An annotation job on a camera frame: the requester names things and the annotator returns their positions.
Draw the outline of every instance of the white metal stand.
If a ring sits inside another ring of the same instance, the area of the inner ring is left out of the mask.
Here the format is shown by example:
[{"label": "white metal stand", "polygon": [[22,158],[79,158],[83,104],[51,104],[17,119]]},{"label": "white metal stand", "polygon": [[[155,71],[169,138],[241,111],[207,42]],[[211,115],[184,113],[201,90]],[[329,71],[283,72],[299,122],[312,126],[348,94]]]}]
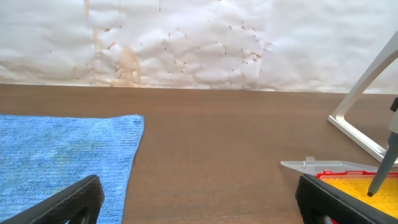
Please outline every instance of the white metal stand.
[{"label": "white metal stand", "polygon": [[362,77],[355,84],[353,89],[347,94],[335,112],[329,116],[328,121],[334,124],[340,131],[361,146],[366,152],[381,162],[386,150],[379,144],[368,138],[361,131],[350,125],[344,119],[346,112],[352,107],[355,101],[362,95],[363,91],[373,82],[380,73],[386,69],[398,57],[398,32],[396,32],[387,45],[381,50],[379,55],[373,60],[372,64],[366,69]]}]

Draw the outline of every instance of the transparent lid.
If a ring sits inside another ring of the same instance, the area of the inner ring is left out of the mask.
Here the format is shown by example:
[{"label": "transparent lid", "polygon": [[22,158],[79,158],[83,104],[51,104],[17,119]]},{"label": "transparent lid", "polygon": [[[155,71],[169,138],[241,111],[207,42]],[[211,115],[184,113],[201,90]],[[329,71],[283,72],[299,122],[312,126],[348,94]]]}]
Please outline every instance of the transparent lid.
[{"label": "transparent lid", "polygon": [[317,175],[324,170],[332,172],[344,172],[350,170],[363,170],[368,172],[376,172],[377,167],[357,164],[346,161],[316,161],[314,157],[307,157],[305,161],[281,161],[283,166],[303,172],[305,174]]}]

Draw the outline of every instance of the towel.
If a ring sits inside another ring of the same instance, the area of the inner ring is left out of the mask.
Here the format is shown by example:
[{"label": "towel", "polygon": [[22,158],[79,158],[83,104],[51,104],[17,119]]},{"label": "towel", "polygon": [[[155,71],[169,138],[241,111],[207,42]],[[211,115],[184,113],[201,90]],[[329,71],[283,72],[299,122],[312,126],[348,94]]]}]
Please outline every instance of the towel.
[{"label": "towel", "polygon": [[105,201],[97,223],[121,223],[144,117],[0,115],[0,222],[95,174]]}]

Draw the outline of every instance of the brown table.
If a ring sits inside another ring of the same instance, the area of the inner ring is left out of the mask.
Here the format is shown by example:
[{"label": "brown table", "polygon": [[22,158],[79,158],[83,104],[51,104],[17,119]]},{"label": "brown table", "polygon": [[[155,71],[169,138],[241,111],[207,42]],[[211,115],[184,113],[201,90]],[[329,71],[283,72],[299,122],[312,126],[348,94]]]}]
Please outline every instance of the brown table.
[{"label": "brown table", "polygon": [[[123,223],[302,223],[300,173],[280,161],[378,162],[327,121],[344,95],[0,85],[0,113],[144,114]],[[348,120],[386,145],[391,95],[364,95]]]}]

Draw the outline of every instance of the white paper backdrop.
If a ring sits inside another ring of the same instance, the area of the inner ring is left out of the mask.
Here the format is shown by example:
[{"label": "white paper backdrop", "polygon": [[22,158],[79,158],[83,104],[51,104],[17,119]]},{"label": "white paper backdrop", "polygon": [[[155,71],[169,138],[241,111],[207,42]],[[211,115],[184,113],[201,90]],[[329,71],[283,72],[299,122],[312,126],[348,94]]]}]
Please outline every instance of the white paper backdrop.
[{"label": "white paper backdrop", "polygon": [[3,0],[0,82],[347,92],[397,21],[395,0]]}]

